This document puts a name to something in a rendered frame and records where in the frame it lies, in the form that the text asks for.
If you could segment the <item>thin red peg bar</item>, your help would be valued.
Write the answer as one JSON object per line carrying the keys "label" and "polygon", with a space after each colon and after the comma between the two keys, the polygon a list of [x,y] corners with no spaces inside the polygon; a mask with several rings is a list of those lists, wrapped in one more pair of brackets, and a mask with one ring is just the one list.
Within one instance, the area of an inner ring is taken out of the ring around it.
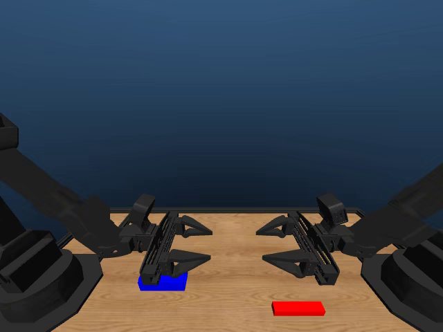
{"label": "thin red peg bar", "polygon": [[320,301],[273,301],[274,316],[324,316],[326,310]]}

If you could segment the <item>blue hollow socket block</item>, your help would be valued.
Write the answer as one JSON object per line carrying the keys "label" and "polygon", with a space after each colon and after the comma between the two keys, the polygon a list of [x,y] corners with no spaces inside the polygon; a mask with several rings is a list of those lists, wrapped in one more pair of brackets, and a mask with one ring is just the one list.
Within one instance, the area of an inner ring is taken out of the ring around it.
{"label": "blue hollow socket block", "polygon": [[157,285],[143,284],[141,277],[138,278],[138,287],[140,291],[184,291],[188,280],[188,273],[183,273],[177,278],[167,275],[161,275]]}

